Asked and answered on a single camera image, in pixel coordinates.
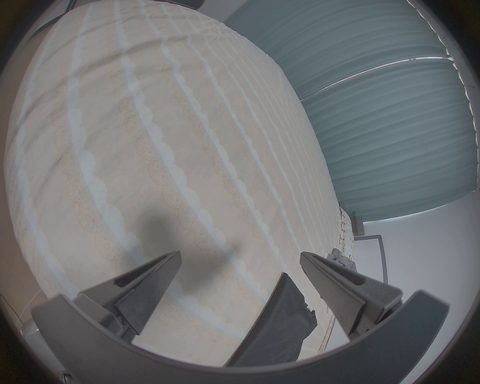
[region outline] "teal curtain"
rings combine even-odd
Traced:
[[[349,214],[403,216],[476,189],[465,88],[406,0],[250,0],[226,24],[283,69]]]

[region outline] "curtain fold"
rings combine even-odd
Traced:
[[[476,189],[465,88],[406,0],[250,0],[226,24],[285,72],[349,214],[403,216]]]

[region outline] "mattress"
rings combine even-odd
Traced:
[[[282,272],[331,313],[301,251],[340,247],[342,216],[312,126],[281,69],[193,10],[103,0],[63,16],[18,91],[5,179],[15,236],[51,298],[180,250],[133,343],[223,365]]]

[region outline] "beige fabric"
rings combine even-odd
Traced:
[[[313,129],[280,68],[195,11],[103,0],[49,32],[18,92],[5,178],[41,288],[74,297],[180,250],[183,265],[135,344],[222,365],[287,272],[339,247],[341,216]]]

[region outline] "wall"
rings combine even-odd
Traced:
[[[403,381],[412,383],[446,347],[480,289],[480,194],[364,226],[365,235],[382,235],[388,282],[404,300],[423,289],[450,304],[437,338]]]

